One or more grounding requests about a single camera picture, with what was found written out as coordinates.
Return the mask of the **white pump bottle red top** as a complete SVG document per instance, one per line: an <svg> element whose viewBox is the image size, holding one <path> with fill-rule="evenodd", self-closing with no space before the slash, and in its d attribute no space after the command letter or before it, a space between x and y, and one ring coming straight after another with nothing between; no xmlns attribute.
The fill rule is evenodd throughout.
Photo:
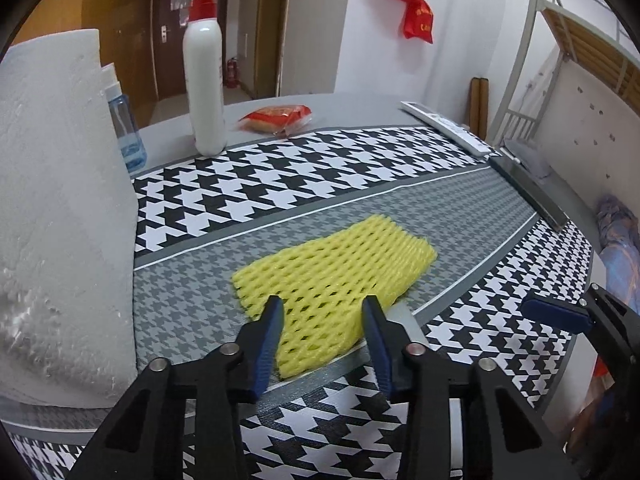
<svg viewBox="0 0 640 480"><path fill-rule="evenodd" d="M182 40L189 114L195 148L203 156L220 154L227 144L224 123L224 40L216 0L192 0Z"/></svg>

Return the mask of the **wooden wardrobe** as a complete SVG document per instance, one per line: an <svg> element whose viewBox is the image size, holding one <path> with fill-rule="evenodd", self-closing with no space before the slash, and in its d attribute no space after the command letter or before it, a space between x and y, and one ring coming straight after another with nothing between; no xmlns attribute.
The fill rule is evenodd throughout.
<svg viewBox="0 0 640 480"><path fill-rule="evenodd" d="M13 40L94 28L109 42L140 32L149 16L149 0L41 0Z"/></svg>

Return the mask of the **white styrofoam block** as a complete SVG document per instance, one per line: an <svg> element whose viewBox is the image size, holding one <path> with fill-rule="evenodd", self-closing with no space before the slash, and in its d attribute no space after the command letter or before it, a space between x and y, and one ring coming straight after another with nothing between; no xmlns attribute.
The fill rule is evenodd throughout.
<svg viewBox="0 0 640 480"><path fill-rule="evenodd" d="M98 32L9 48L1 63L4 396L108 408L134 380L137 214Z"/></svg>

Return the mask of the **dark brown door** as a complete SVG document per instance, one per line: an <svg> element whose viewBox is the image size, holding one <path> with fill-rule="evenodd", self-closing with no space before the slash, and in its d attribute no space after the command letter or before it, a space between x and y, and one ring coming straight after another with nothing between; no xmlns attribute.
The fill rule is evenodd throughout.
<svg viewBox="0 0 640 480"><path fill-rule="evenodd" d="M221 70L226 54L229 0L151 0L152 53L157 97L160 100L190 93L191 52L200 38L217 37L212 56Z"/></svg>

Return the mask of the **red snack packet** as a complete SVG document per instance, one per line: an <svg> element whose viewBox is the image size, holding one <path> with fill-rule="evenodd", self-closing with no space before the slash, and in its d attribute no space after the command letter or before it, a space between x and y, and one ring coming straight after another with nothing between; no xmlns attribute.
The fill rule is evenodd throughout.
<svg viewBox="0 0 640 480"><path fill-rule="evenodd" d="M238 128L273 136L292 136L309 124L311 119L312 111L306 105L265 106L242 117L238 121Z"/></svg>

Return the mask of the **metal bunk bed frame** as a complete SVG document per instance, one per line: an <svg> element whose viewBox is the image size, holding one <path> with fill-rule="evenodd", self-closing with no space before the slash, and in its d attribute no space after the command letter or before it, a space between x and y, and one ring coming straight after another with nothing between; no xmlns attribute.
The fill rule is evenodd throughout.
<svg viewBox="0 0 640 480"><path fill-rule="evenodd" d="M535 27L543 22L552 44L542 52L551 55L551 74L541 90L541 102L533 112L512 105L523 75L526 58L534 52ZM487 141L497 145L506 139L535 136L549 106L561 66L573 62L595 76L634 113L639 111L639 49L630 33L605 0L526 0L524 25L513 65L495 113Z"/></svg>

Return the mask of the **blue spray bottle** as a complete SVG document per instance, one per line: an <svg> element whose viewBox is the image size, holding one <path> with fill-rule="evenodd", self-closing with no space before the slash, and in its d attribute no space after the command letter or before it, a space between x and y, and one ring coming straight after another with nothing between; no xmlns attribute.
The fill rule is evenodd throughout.
<svg viewBox="0 0 640 480"><path fill-rule="evenodd" d="M146 164L146 151L132 114L128 96L122 92L115 64L102 67L104 96L110 109L116 138L122 158L130 174L141 170Z"/></svg>

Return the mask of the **red fire extinguisher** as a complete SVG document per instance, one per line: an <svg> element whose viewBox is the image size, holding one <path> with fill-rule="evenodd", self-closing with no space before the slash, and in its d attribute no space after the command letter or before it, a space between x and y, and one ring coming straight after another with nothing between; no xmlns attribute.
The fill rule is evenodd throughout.
<svg viewBox="0 0 640 480"><path fill-rule="evenodd" d="M237 58L229 58L226 67L226 86L234 89L239 85L239 66Z"/></svg>

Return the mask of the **white remote control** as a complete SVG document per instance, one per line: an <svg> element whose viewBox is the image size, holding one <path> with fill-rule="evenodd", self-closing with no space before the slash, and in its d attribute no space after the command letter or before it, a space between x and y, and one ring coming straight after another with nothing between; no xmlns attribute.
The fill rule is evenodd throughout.
<svg viewBox="0 0 640 480"><path fill-rule="evenodd" d="M446 136L450 141L458 144L474 156L485 157L492 153L491 147L483 140L480 140L474 133L470 133L462 126L452 122L450 119L432 112L422 103L401 101L400 108L419 119L428 126L435 128L438 132Z"/></svg>

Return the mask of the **yellow foam net sleeve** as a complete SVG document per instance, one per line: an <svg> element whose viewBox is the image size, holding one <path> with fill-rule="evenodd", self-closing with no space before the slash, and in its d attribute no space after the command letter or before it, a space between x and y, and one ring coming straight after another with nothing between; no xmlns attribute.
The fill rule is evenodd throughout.
<svg viewBox="0 0 640 480"><path fill-rule="evenodd" d="M363 336L362 300L392 306L436 261L436 248L391 218L374 214L346 229L243 266L231 281L256 320L269 296L283 301L276 354L282 379L316 370Z"/></svg>

